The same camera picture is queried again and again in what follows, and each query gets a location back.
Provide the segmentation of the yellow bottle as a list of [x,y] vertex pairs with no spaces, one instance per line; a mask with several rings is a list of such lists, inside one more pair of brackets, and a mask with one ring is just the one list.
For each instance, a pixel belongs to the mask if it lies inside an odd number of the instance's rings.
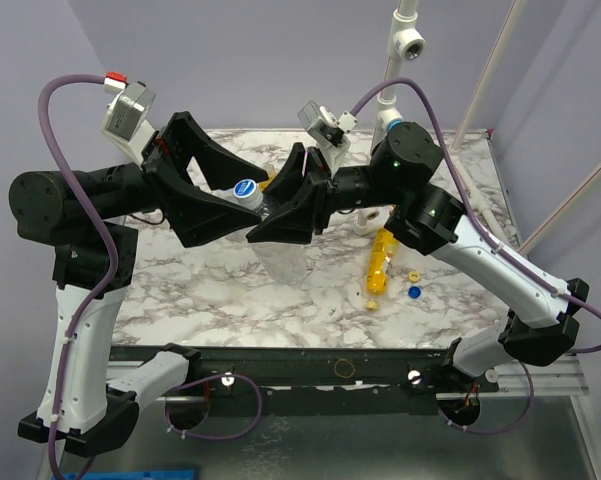
[[262,192],[264,192],[267,189],[267,187],[271,184],[271,182],[275,179],[275,177],[277,175],[277,170],[276,170],[275,166],[271,163],[267,163],[264,166],[264,170],[267,173],[267,179],[258,183],[259,189]]
[[369,311],[379,309],[380,298],[387,291],[391,266],[399,246],[400,242],[389,230],[380,228],[377,231],[365,282],[367,296],[365,308]]

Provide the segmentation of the white ribbed bottle cap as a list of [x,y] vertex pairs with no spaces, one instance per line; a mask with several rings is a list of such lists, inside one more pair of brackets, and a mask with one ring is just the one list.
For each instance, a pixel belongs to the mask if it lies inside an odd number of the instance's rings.
[[258,183],[252,179],[243,179],[236,183],[232,194],[238,205],[252,211],[257,211],[264,201]]

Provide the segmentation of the blue bottle cap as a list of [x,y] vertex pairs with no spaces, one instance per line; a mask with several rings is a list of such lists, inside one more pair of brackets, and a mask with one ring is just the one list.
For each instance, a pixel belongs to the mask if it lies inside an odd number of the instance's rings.
[[408,290],[408,295],[412,299],[417,299],[422,295],[422,290],[415,285],[412,285]]

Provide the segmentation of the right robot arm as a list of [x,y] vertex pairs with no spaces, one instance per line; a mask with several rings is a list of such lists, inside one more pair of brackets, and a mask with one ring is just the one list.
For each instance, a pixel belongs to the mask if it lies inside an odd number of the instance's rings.
[[366,166],[331,175],[322,154],[311,150],[306,168],[287,163],[270,184],[269,193],[281,206],[247,239],[306,245],[338,210],[393,206],[385,227],[402,245],[468,275],[509,308],[505,319],[449,347],[440,379],[460,392],[498,365],[518,360],[544,367],[567,353],[575,344],[575,314],[588,285],[532,266],[486,231],[460,200],[433,185],[442,146],[420,125],[397,121]]

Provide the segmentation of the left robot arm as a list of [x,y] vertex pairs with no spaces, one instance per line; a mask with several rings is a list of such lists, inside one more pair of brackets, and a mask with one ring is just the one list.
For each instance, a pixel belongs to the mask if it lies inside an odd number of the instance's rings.
[[57,324],[50,378],[40,406],[18,426],[22,438],[62,439],[83,458],[121,448],[141,411],[163,394],[194,393],[202,355],[168,344],[135,371],[106,377],[114,324],[131,283],[138,232],[119,218],[159,210],[184,247],[255,226],[249,210],[219,197],[267,173],[212,140],[188,112],[141,141],[136,162],[91,172],[19,175],[9,204],[20,237],[55,250]]

